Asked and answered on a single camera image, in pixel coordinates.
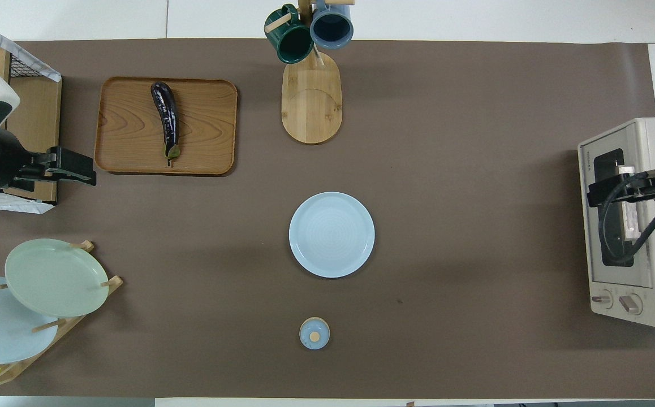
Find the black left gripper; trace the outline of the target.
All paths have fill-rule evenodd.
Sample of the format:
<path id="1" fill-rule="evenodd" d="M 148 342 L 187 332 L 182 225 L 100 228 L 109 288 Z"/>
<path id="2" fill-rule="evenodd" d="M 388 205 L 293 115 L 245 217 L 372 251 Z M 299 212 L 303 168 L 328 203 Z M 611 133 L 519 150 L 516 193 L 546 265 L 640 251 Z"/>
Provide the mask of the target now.
<path id="1" fill-rule="evenodd" d="M 94 160 L 63 147 L 50 147 L 45 153 L 27 153 L 25 165 L 17 170 L 15 181 L 58 182 L 59 180 L 97 185 Z"/>

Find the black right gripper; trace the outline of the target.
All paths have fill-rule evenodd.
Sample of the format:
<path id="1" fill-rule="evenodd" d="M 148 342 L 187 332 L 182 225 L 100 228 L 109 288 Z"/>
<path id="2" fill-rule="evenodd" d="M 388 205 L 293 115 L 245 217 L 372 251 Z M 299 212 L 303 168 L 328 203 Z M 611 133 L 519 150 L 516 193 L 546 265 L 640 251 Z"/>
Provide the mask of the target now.
<path id="1" fill-rule="evenodd" d="M 655 200 L 655 170 L 635 174 L 621 173 L 588 185 L 589 207 L 604 205 L 606 201 L 640 202 Z"/>

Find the wooden plate rack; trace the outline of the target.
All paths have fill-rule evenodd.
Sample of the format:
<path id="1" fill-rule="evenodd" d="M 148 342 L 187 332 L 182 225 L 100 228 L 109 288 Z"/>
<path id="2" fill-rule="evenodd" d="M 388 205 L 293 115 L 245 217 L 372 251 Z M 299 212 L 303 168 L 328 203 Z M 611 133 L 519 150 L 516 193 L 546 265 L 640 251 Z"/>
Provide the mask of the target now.
<path id="1" fill-rule="evenodd" d="M 86 252 L 90 253 L 92 255 L 92 250 L 94 250 L 94 244 L 90 240 L 84 240 L 82 243 L 70 243 L 72 247 L 77 247 L 77 248 L 82 248 L 82 250 L 85 250 Z M 108 287 L 109 289 L 109 296 L 111 296 L 117 289 L 119 289 L 123 285 L 123 281 L 120 278 L 120 276 L 108 276 L 108 281 L 104 283 L 105 286 Z M 8 288 L 7 284 L 0 284 L 0 289 Z M 67 333 L 71 332 L 87 315 L 81 316 L 81 317 L 74 317 L 74 318 L 55 318 L 56 320 L 54 322 L 38 326 L 33 329 L 33 332 L 38 332 L 41 330 L 48 329 L 48 327 L 51 326 L 56 326 L 58 328 L 58 332 L 56 333 L 56 336 L 54 337 L 53 342 L 41 353 L 28 358 L 24 359 L 21 361 L 13 362 L 13 363 L 7 363 L 7 364 L 0 364 L 0 384 L 5 384 L 7 382 L 10 382 L 14 380 L 16 377 L 18 377 L 20 374 L 24 373 L 30 366 L 32 366 L 41 356 L 43 356 L 46 352 L 51 350 L 51 348 L 54 347 L 55 344 L 57 344 L 60 340 L 64 338 L 64 336 L 67 335 Z"/>

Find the brown table mat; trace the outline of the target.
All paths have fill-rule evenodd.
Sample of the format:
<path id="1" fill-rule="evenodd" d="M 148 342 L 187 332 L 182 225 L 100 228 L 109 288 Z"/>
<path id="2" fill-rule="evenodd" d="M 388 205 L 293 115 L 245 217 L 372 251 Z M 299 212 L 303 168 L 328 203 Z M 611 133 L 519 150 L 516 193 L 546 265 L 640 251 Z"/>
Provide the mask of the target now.
<path id="1" fill-rule="evenodd" d="M 644 45 L 354 41 L 338 134 L 294 141 L 266 39 L 28 42 L 64 79 L 61 143 L 92 155 L 102 83 L 239 90 L 225 177 L 99 172 L 43 215 L 0 211 L 0 275 L 33 238 L 92 240 L 124 284 L 0 396 L 655 399 L 655 328 L 589 304 L 576 147 L 655 116 Z M 339 279 L 288 243 L 307 198 L 366 206 Z M 306 349 L 302 322 L 329 343 Z"/>

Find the rectangular wooden tray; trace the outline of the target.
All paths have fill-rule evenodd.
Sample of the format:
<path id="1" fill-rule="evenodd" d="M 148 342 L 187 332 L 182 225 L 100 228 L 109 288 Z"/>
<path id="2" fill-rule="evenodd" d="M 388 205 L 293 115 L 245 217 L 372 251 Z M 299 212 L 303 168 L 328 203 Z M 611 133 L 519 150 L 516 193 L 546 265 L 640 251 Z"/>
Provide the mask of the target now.
<path id="1" fill-rule="evenodd" d="M 107 79 L 100 95 L 94 160 L 114 174 L 221 176 L 235 160 L 239 93 L 226 80 L 163 78 L 173 91 L 180 156 L 167 164 L 156 77 Z"/>

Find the blue mug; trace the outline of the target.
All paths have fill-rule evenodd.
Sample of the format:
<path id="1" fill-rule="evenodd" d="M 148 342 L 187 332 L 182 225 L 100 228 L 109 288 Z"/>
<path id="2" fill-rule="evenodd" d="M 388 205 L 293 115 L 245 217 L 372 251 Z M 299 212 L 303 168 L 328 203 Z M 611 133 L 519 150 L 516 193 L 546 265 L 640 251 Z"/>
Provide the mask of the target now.
<path id="1" fill-rule="evenodd" d="M 350 7 L 354 0 L 314 0 L 310 32 L 317 46 L 324 49 L 340 49 L 354 35 Z"/>

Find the dark purple eggplant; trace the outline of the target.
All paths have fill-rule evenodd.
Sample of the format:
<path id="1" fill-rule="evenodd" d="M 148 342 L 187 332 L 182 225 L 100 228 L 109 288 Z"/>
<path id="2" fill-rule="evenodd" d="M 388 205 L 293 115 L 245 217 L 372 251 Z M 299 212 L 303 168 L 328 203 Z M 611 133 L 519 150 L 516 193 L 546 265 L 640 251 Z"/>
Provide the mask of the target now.
<path id="1" fill-rule="evenodd" d="M 181 154 L 179 145 L 179 114 L 176 98 L 171 87 L 162 81 L 154 82 L 151 85 L 150 93 L 160 115 L 160 123 L 163 128 L 164 156 L 167 160 L 167 166 L 173 168 L 174 161 Z"/>

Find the dark green mug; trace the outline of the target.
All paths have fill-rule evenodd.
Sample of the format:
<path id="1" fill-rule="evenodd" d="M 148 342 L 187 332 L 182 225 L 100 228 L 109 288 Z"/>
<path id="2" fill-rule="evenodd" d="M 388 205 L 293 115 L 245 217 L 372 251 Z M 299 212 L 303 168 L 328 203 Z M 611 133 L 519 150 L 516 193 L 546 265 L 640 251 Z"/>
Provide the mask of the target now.
<path id="1" fill-rule="evenodd" d="M 299 63 L 312 51 L 309 28 L 301 21 L 298 8 L 291 3 L 286 3 L 266 18 L 264 32 L 283 63 Z"/>

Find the wooden mug tree stand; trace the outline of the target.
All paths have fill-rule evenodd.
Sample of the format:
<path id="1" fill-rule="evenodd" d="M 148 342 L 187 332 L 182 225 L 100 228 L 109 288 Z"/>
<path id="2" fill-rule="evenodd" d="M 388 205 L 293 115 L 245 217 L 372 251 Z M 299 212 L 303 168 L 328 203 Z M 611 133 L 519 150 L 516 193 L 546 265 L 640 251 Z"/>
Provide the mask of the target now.
<path id="1" fill-rule="evenodd" d="M 297 0 L 301 21 L 309 28 L 314 0 Z M 335 136 L 343 118 L 341 76 L 338 65 L 313 41 L 301 62 L 285 64 L 281 93 L 284 129 L 294 140 L 317 145 Z"/>

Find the pale green plate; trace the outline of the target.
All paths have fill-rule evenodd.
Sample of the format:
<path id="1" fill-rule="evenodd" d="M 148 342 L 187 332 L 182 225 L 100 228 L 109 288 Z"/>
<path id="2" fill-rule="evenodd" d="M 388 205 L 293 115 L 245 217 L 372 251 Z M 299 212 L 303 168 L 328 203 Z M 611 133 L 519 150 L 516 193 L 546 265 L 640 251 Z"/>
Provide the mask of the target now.
<path id="1" fill-rule="evenodd" d="M 17 245 L 5 260 L 5 283 L 23 306 L 56 318 L 81 317 L 109 295 L 99 261 L 70 243 L 40 238 Z"/>

